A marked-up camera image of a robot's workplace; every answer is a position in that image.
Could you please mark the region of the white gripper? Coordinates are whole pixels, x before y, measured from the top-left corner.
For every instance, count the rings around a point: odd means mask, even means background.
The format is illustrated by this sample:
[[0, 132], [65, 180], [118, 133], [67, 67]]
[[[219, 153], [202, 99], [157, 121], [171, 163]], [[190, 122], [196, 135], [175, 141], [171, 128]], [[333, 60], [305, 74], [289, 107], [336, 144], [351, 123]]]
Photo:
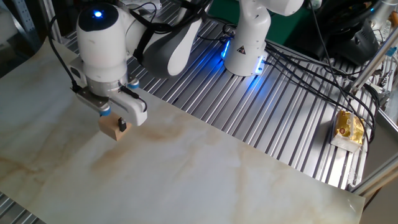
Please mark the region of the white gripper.
[[85, 63], [80, 57], [68, 66], [81, 84], [76, 96], [101, 116], [119, 115], [120, 132], [127, 130], [127, 122], [140, 126], [147, 119], [147, 103], [129, 89], [127, 63], [100, 68]]

